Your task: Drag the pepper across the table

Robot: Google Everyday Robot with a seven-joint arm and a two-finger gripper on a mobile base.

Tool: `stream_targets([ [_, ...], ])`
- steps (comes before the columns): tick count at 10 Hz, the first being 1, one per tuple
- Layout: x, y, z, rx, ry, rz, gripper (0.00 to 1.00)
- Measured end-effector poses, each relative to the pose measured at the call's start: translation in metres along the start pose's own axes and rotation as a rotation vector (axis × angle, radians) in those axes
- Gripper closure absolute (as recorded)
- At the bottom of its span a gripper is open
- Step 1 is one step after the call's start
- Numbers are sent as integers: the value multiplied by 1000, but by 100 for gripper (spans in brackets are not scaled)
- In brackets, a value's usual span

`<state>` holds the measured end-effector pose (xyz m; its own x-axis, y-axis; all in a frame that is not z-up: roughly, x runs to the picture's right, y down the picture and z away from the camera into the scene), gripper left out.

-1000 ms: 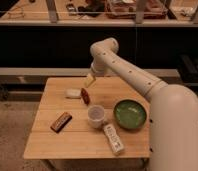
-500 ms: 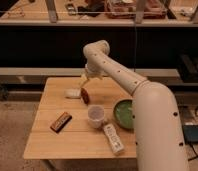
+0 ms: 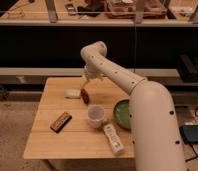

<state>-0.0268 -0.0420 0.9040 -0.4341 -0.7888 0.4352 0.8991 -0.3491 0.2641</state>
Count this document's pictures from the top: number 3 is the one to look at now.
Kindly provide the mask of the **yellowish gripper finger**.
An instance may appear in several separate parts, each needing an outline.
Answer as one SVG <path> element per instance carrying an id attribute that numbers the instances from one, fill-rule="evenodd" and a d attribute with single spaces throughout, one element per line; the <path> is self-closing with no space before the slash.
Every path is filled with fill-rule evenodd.
<path id="1" fill-rule="evenodd" d="M 82 84 L 81 84 L 81 89 L 83 89 L 88 83 L 89 83 L 89 80 L 83 79 Z"/>

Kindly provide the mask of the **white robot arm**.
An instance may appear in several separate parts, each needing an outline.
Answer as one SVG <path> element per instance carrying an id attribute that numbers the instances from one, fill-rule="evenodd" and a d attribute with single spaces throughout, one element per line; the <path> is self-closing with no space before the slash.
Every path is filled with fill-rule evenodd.
<path id="1" fill-rule="evenodd" d="M 187 171 L 174 102 L 167 88 L 108 60 L 102 41 L 83 47 L 80 54 L 87 79 L 104 74 L 130 96 L 136 170 Z"/>

